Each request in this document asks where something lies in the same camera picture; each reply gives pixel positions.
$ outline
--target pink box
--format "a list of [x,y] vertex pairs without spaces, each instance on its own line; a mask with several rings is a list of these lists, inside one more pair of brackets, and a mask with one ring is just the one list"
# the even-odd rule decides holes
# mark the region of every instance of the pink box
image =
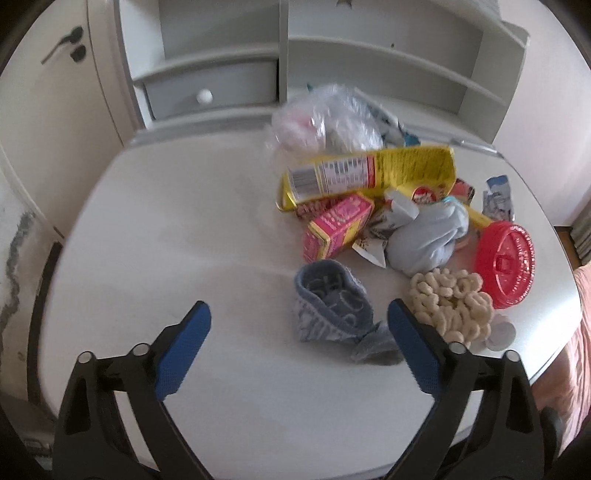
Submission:
[[312,220],[304,236],[304,259],[334,257],[361,233],[373,209],[373,200],[354,193]]

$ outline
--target pink blanket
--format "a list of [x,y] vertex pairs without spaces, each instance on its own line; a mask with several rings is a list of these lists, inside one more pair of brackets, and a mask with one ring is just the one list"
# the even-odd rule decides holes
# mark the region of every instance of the pink blanket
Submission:
[[564,423],[562,450],[577,436],[591,408],[591,264],[578,268],[574,279],[581,296],[581,325],[532,387],[538,409],[554,408]]

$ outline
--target red lid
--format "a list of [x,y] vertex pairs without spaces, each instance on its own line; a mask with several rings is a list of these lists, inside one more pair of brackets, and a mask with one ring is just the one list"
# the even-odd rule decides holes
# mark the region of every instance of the red lid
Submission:
[[534,282],[531,237],[523,227],[511,222],[492,223],[482,232],[475,270],[482,277],[482,291],[492,297],[496,309],[517,305]]

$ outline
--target light blue cloth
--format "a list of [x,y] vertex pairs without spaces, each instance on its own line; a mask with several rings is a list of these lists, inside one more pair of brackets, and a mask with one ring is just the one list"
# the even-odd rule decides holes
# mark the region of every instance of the light blue cloth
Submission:
[[385,322],[374,325],[367,292],[351,271],[335,260],[306,265],[294,279],[297,331],[302,342],[329,340],[355,345],[354,361],[379,356],[381,364],[402,360]]
[[468,233],[468,225],[466,208],[453,197],[425,205],[388,240],[388,262],[408,277],[441,267],[452,257],[456,239]]

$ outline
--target clear plastic bag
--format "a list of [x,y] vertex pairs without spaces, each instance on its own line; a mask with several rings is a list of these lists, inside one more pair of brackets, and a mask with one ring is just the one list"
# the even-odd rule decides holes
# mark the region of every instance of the clear plastic bag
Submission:
[[353,89],[325,85],[273,114],[267,147],[283,170],[319,154],[384,147],[367,102]]

